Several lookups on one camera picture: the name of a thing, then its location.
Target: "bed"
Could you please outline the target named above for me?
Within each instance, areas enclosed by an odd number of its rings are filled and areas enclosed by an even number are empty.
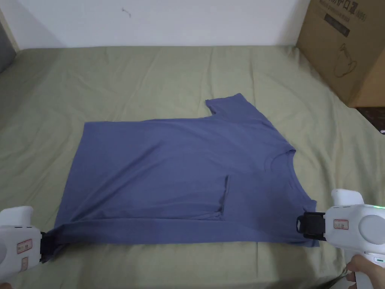
[[[385,205],[385,137],[346,107],[295,47],[31,49],[0,74],[0,206],[34,208],[50,230],[87,121],[210,115],[205,99],[242,93],[297,149],[317,210],[333,188]],[[341,251],[285,244],[66,248],[15,288],[309,288],[337,276]]]

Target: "finger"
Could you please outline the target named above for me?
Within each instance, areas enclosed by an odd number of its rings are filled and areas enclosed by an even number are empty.
[[[346,280],[350,282],[356,282],[356,274],[354,274],[354,272],[347,274]]]
[[[9,283],[3,283],[0,284],[0,289],[12,289],[12,286]]]
[[[365,274],[370,274],[373,272],[378,265],[372,263],[365,257],[361,255],[353,256],[352,260],[346,265],[346,268],[352,272],[363,272]]]

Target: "red label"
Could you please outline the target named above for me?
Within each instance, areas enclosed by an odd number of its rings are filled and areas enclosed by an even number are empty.
[[[348,220],[334,220],[334,229],[349,230]]]
[[[17,244],[17,253],[23,253],[25,251],[28,251],[29,249],[32,249],[32,239],[26,240],[24,242],[21,242]]]

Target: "t-shirt sleeve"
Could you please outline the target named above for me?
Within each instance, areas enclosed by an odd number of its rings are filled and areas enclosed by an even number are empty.
[[[219,114],[224,117],[258,118],[267,120],[242,94],[225,98],[206,100],[206,106],[212,114]]]

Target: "blue t-shirt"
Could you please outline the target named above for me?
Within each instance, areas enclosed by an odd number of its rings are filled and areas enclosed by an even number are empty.
[[[55,228],[74,242],[284,242],[315,246],[296,218],[315,211],[295,149],[241,94],[212,116],[84,125]]]

